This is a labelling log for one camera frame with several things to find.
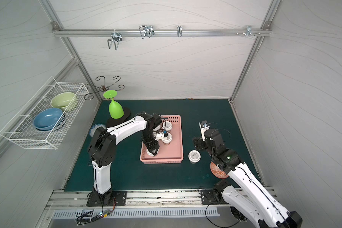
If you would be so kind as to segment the green yogurt cup white lid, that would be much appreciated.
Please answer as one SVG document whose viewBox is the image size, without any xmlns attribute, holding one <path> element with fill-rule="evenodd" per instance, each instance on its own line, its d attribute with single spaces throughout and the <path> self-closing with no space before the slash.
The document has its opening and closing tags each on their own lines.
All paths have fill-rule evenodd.
<svg viewBox="0 0 342 228">
<path fill-rule="evenodd" d="M 157 132 L 157 131 L 159 131 L 159 130 L 161 129 L 161 127 L 162 127 L 162 123 L 159 124 L 157 127 L 155 127 L 155 128 L 153 129 L 153 131 L 154 131 L 154 132 Z"/>
</svg>

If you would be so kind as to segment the pink plastic basket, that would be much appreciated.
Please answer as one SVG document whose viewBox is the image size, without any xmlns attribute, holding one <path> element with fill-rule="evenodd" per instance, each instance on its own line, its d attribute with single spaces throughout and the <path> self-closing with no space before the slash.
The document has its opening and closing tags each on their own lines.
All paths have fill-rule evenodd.
<svg viewBox="0 0 342 228">
<path fill-rule="evenodd" d="M 163 117 L 173 125 L 170 133 L 173 138 L 168 145 L 159 142 L 160 148 L 156 156 L 150 156 L 145 145 L 142 144 L 140 161 L 144 164 L 181 163 L 183 160 L 181 116 L 164 115 Z"/>
</svg>

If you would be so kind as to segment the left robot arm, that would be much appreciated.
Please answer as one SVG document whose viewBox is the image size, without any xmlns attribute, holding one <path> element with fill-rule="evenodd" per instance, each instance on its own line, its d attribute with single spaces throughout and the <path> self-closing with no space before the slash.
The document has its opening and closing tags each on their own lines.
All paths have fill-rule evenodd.
<svg viewBox="0 0 342 228">
<path fill-rule="evenodd" d="M 127 137 L 142 132 L 142 143 L 147 150 L 156 156 L 159 151 L 158 139 L 154 136 L 154 129 L 162 123 L 158 114 L 150 115 L 146 112 L 138 113 L 134 118 L 114 127 L 98 128 L 92 137 L 88 153 L 94 171 L 94 191 L 100 195 L 110 192 L 111 164 L 116 158 L 117 145 Z"/>
</svg>

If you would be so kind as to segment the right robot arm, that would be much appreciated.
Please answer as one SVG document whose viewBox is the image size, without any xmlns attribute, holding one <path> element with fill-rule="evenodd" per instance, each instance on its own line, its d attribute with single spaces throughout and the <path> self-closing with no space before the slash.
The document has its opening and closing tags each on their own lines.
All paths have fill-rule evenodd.
<svg viewBox="0 0 342 228">
<path fill-rule="evenodd" d="M 255 178 L 247 164 L 226 147 L 217 129 L 203 126 L 201 137 L 193 138 L 197 150 L 207 151 L 211 161 L 227 174 L 246 194 L 243 196 L 225 180 L 215 185 L 222 199 L 242 214 L 256 228 L 300 228 L 303 219 L 296 211 L 280 204 Z"/>
</svg>

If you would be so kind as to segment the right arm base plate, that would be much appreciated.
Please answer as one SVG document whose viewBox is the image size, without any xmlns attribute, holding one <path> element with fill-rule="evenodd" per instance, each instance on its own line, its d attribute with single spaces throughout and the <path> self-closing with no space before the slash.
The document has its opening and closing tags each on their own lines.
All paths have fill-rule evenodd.
<svg viewBox="0 0 342 228">
<path fill-rule="evenodd" d="M 198 189 L 198 193 L 201 197 L 202 205 L 209 205 L 209 204 L 227 204 L 224 199 L 222 198 L 221 193 L 219 193 L 216 189 Z"/>
</svg>

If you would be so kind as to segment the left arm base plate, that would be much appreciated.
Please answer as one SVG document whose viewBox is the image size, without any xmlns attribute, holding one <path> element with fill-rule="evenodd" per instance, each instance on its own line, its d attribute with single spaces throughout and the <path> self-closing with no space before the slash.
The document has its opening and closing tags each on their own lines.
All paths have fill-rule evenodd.
<svg viewBox="0 0 342 228">
<path fill-rule="evenodd" d="M 87 207 L 101 206 L 124 206 L 127 198 L 127 191 L 108 191 L 99 194 L 96 190 L 92 190 L 87 196 Z"/>
</svg>

